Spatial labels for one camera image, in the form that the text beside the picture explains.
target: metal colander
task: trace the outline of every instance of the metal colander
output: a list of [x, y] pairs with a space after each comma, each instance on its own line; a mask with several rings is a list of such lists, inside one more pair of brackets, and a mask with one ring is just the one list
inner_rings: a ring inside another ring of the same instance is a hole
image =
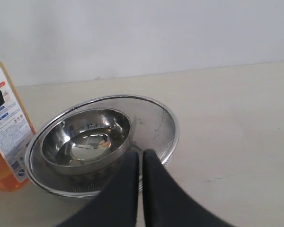
[[[97, 195], [109, 182], [110, 176], [106, 175], [92, 182], [74, 183], [68, 177], [48, 168], [40, 154], [40, 143], [51, 125], [61, 122], [71, 114], [91, 108], [114, 108], [125, 113], [135, 125], [131, 150], [142, 157], [144, 150], [153, 149], [161, 163], [167, 166], [179, 139], [179, 125], [171, 110], [164, 104], [143, 96], [106, 96], [86, 101], [62, 112], [33, 137], [27, 148], [25, 163], [27, 175], [34, 184], [62, 197], [88, 198]], [[142, 189], [141, 163], [139, 189]]]

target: dish soap bottle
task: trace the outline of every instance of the dish soap bottle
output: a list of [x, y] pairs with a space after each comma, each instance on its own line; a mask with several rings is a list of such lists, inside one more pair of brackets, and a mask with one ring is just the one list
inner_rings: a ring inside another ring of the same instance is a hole
[[10, 77], [0, 62], [0, 190], [14, 191], [27, 182], [25, 150], [35, 131]]

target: stainless steel bowl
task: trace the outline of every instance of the stainless steel bowl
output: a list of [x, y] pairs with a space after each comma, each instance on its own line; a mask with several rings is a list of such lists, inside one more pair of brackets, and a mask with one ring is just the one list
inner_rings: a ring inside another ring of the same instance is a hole
[[[25, 164], [27, 175], [35, 185], [60, 197], [88, 199], [97, 195], [109, 182], [111, 175], [99, 177], [88, 183], [74, 183], [49, 168], [40, 154], [41, 142], [52, 125], [56, 125], [74, 113], [91, 108], [113, 108], [126, 114], [132, 123], [133, 130], [131, 150], [142, 156], [144, 150], [153, 149], [157, 152], [161, 163], [167, 166], [179, 140], [179, 124], [173, 112], [161, 102], [148, 97], [106, 96], [83, 102], [63, 111], [32, 138], [27, 147]], [[142, 189], [142, 169], [140, 169], [139, 188]]]
[[55, 172], [88, 180], [81, 175], [105, 175], [104, 170], [121, 158], [130, 147], [130, 134], [131, 122], [122, 112], [88, 109], [49, 126], [41, 155]]

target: bowl rim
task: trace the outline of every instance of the bowl rim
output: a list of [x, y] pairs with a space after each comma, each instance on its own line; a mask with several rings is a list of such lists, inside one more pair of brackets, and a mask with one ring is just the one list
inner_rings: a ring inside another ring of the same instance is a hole
[[39, 139], [39, 137], [42, 135], [42, 133], [44, 132], [44, 130], [46, 130], [54, 121], [56, 121], [57, 119], [59, 119], [60, 117], [62, 117], [65, 114], [68, 114], [69, 112], [81, 108], [85, 105], [91, 104], [91, 103], [95, 103], [95, 102], [99, 102], [99, 101], [103, 101], [103, 100], [107, 100], [107, 99], [115, 99], [115, 98], [134, 98], [134, 99], [140, 99], [140, 100], [144, 100], [147, 102], [151, 102], [155, 105], [160, 106], [161, 108], [163, 108], [164, 110], [166, 110], [168, 112], [168, 114], [171, 116], [174, 124], [175, 124], [175, 137], [174, 140], [172, 142], [172, 145], [170, 146], [168, 152], [160, 159], [161, 163], [164, 165], [169, 158], [171, 157], [171, 155], [173, 154], [174, 150], [177, 147], [178, 141], [179, 141], [179, 136], [180, 136], [180, 126], [177, 120], [176, 115], [172, 112], [172, 110], [170, 110], [165, 104], [153, 99], [153, 98], [149, 98], [147, 96], [140, 96], [140, 95], [129, 95], [129, 94], [120, 94], [120, 95], [110, 95], [110, 96], [102, 96], [102, 97], [98, 97], [98, 98], [94, 98], [94, 99], [90, 99], [84, 102], [81, 102], [79, 104], [73, 105], [72, 107], [60, 112], [58, 115], [56, 115], [54, 118], [52, 118], [51, 120], [49, 120], [40, 130], [38, 130], [38, 132], [32, 137], [27, 149], [26, 149], [26, 153], [25, 153], [25, 166], [26, 166], [26, 173], [28, 178], [30, 179], [30, 181], [35, 184], [36, 186], [38, 186], [39, 188], [41, 188], [42, 190], [53, 194], [53, 195], [57, 195], [60, 197], [66, 197], [66, 198], [78, 198], [78, 199], [84, 199], [84, 198], [91, 198], [94, 197], [96, 195], [98, 195], [98, 193], [100, 191], [92, 191], [92, 192], [65, 192], [65, 191], [61, 191], [61, 190], [56, 190], [56, 189], [52, 189], [42, 183], [40, 183], [34, 176], [34, 174], [32, 173], [32, 170], [30, 168], [29, 165], [29, 160], [30, 160], [30, 156], [31, 156], [31, 151], [32, 149], [35, 147], [35, 144], [37, 142], [37, 140]]
[[103, 159], [105, 159], [105, 158], [107, 158], [107, 157], [110, 157], [113, 153], [110, 153], [110, 154], [108, 154], [107, 156], [102, 157], [101, 159], [98, 159], [98, 160], [96, 160], [96, 161], [94, 161], [94, 162], [92, 162], [92, 163], [88, 163], [88, 164], [84, 164], [84, 165], [80, 165], [80, 166], [62, 166], [62, 165], [58, 165], [58, 164], [56, 164], [56, 163], [50, 161], [48, 158], [45, 157], [44, 152], [43, 152], [43, 143], [44, 143], [44, 140], [45, 140], [46, 136], [52, 131], [52, 129], [54, 129], [57, 125], [59, 125], [61, 122], [63, 122], [63, 121], [64, 121], [65, 119], [67, 119], [67, 118], [73, 117], [73, 116], [75, 116], [75, 115], [77, 115], [77, 114], [81, 114], [81, 113], [84, 113], [84, 112], [95, 111], [95, 110], [110, 110], [110, 111], [114, 111], [114, 112], [117, 112], [117, 113], [121, 114], [122, 116], [124, 116], [124, 117], [126, 118], [126, 120], [127, 120], [128, 123], [129, 123], [129, 131], [128, 131], [128, 134], [127, 134], [125, 140], [122, 142], [122, 144], [121, 144], [118, 148], [116, 148], [115, 150], [121, 149], [121, 148], [128, 142], [128, 140], [130, 140], [130, 138], [131, 138], [131, 136], [132, 136], [132, 133], [133, 133], [133, 132], [132, 132], [132, 123], [131, 123], [130, 118], [129, 118], [125, 113], [123, 113], [122, 111], [116, 110], [116, 109], [114, 109], [114, 108], [105, 108], [105, 107], [90, 108], [90, 109], [87, 109], [87, 110], [82, 110], [82, 111], [79, 111], [79, 112], [72, 113], [72, 114], [70, 114], [68, 117], [64, 118], [63, 120], [57, 122], [57, 123], [54, 124], [54, 125], [52, 125], [52, 124], [49, 124], [49, 125], [48, 125], [48, 127], [47, 127], [46, 129], [50, 128], [50, 130], [49, 130], [46, 134], [42, 134], [42, 133], [41, 133], [42, 135], [40, 134], [41, 142], [40, 142], [39, 149], [40, 149], [40, 155], [41, 155], [41, 157], [43, 158], [43, 160], [44, 160], [45, 162], [47, 162], [48, 164], [50, 164], [51, 166], [58, 166], [58, 167], [67, 168], [67, 169], [78, 169], [78, 168], [80, 168], [80, 167], [89, 166], [89, 165], [93, 165], [93, 164], [95, 164], [95, 163], [99, 163], [99, 162], [103, 161]]

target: countertop surface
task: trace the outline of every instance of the countertop surface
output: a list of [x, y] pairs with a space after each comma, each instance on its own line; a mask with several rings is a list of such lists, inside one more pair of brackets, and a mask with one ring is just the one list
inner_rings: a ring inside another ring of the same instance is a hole
[[[284, 227], [284, 62], [18, 87], [38, 130], [64, 109], [112, 94], [149, 96], [180, 124], [168, 171], [238, 227]], [[53, 227], [82, 207], [32, 183], [0, 192], [0, 227]], [[137, 226], [143, 227], [139, 201]]]

